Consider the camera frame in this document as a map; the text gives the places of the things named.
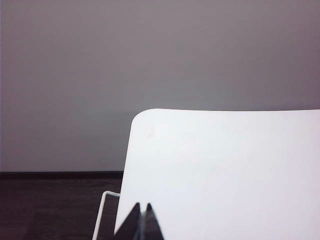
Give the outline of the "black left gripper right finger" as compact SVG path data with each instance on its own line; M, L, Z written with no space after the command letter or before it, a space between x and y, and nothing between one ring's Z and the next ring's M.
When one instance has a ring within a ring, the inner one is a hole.
M142 239L143 240L164 240L157 216L150 203L142 215Z

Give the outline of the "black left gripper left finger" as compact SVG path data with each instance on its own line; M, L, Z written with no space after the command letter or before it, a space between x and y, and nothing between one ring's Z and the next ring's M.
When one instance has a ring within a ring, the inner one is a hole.
M141 237L141 218L141 208L137 202L114 234L114 237Z

